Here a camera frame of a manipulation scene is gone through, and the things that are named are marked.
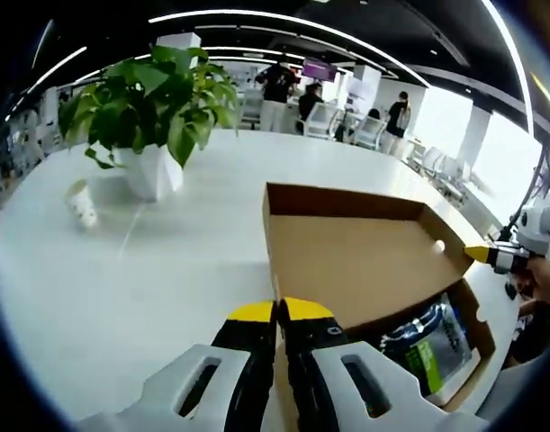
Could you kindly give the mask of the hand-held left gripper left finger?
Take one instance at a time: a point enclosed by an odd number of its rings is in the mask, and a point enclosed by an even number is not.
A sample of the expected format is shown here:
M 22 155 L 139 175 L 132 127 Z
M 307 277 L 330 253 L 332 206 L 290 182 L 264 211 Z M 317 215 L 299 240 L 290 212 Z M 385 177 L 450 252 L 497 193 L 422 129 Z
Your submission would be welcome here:
M 209 345 L 194 345 L 151 375 L 139 399 L 78 431 L 258 431 L 274 382 L 275 304 L 233 311 Z

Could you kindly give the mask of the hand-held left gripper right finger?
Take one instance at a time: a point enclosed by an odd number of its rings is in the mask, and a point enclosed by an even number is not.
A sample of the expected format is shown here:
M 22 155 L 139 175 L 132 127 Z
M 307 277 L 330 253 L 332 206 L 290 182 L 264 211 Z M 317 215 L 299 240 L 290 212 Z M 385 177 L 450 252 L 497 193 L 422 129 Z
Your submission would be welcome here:
M 485 420 L 446 412 L 419 380 L 366 342 L 351 342 L 333 313 L 284 297 L 279 318 L 301 431 L 484 431 Z

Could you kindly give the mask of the person's right hand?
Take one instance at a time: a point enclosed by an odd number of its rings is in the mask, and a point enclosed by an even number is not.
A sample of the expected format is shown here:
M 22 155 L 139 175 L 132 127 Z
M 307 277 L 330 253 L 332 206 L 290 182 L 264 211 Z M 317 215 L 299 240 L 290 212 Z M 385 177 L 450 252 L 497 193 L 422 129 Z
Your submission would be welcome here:
M 550 261 L 542 257 L 533 257 L 527 263 L 527 269 L 535 280 L 534 297 L 550 303 Z

